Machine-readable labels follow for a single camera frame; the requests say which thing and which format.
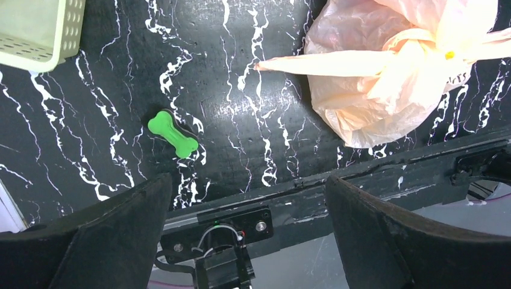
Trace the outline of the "pale green plastic basket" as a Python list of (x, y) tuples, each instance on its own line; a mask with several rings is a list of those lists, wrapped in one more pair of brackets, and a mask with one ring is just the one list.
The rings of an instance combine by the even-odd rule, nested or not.
[(80, 48), (85, 0), (1, 1), (1, 64), (50, 72)]

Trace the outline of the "translucent peach plastic bag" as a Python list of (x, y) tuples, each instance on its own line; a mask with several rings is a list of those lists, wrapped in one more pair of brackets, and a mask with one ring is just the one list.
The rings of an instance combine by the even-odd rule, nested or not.
[(305, 75), (345, 146), (371, 148), (416, 129), (477, 61), (510, 56), (497, 14), (497, 1), (327, 1), (303, 54), (254, 67)]

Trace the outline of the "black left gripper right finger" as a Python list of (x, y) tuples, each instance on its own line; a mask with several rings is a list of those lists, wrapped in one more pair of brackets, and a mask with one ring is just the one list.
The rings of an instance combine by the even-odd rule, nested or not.
[(330, 177), (325, 204), (350, 288), (509, 288), (510, 238), (431, 220)]

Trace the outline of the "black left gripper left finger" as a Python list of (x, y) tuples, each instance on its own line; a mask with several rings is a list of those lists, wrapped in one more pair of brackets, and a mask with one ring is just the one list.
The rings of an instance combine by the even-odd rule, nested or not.
[(2, 288), (145, 288), (171, 202), (161, 173), (78, 212), (1, 234)]

